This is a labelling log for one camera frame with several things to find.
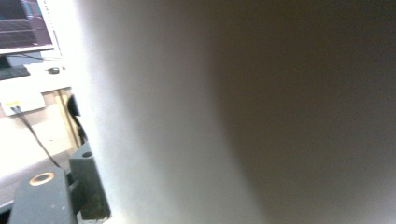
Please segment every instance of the black plastic bracket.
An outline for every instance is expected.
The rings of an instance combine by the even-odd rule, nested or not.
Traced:
[[[9,224],[76,224],[110,216],[90,145],[70,158],[71,172],[53,167],[23,180],[17,189]]]

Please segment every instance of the white desk surface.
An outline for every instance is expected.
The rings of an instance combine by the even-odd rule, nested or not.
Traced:
[[[71,86],[70,76],[60,67],[61,72],[49,74],[46,69],[55,67],[51,63],[38,63],[26,66],[31,73],[28,77],[17,77],[0,81],[0,96],[16,91],[46,92],[55,91]]]

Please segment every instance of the circular hole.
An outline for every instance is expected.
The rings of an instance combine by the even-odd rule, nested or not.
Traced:
[[[55,177],[55,173],[53,172],[43,173],[40,175],[36,175],[32,179],[30,179],[29,183],[32,186],[39,186],[47,182],[50,182],[51,179],[53,179],[54,177]]]
[[[35,180],[36,180],[36,181],[44,181],[44,180],[46,180],[47,178],[50,178],[50,175],[49,175],[49,174],[43,174],[43,175],[37,176],[37,177],[35,178]]]
[[[82,157],[83,158],[89,158],[89,157],[91,157],[92,156],[92,153],[91,152],[84,152],[83,154],[82,154]]]

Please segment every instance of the monitor stand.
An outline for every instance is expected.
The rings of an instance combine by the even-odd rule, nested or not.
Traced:
[[[6,56],[0,56],[0,69],[3,68],[10,68],[11,65],[9,64],[9,61]]]

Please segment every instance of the desk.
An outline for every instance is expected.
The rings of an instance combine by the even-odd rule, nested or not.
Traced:
[[[27,112],[38,137],[61,166],[67,167],[68,155],[77,149],[73,124],[65,102],[70,95],[71,82],[66,71],[50,75],[43,64],[27,66],[32,75],[0,81],[0,96],[16,91],[38,91],[46,107]],[[21,178],[51,166],[43,150],[28,129],[15,117],[4,115],[0,109],[0,210],[12,202]]]

